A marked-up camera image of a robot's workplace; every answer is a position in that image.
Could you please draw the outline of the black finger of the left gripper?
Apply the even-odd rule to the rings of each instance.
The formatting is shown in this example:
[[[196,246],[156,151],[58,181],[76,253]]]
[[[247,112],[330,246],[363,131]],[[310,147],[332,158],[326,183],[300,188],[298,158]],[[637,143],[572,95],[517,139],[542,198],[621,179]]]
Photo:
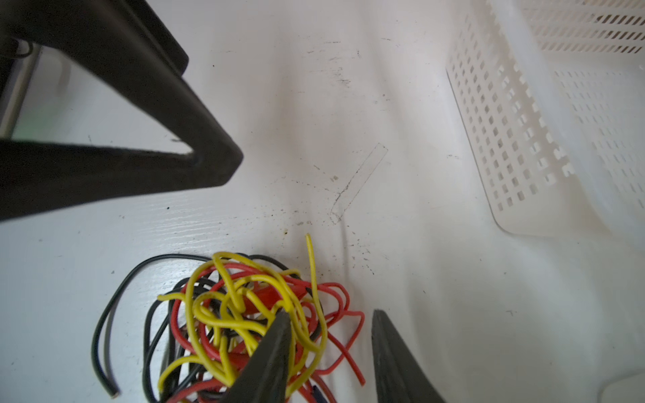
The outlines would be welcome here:
[[[30,63],[42,47],[77,62],[191,153],[13,141],[9,125],[30,80]],[[145,1],[2,2],[2,219],[225,185],[243,154],[183,80],[188,62]]]

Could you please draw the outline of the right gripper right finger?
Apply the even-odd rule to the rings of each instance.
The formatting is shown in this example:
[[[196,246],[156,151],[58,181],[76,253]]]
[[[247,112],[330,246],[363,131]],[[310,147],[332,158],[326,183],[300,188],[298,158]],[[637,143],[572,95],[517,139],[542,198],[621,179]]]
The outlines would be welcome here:
[[[371,343],[379,403],[444,403],[383,310],[373,312]]]

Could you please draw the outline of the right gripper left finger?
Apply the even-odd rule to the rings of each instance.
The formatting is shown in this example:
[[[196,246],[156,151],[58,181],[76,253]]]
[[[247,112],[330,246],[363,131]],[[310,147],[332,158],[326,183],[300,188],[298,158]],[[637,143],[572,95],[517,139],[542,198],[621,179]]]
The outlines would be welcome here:
[[[291,343],[291,319],[286,312],[278,312],[258,349],[221,401],[285,402]]]

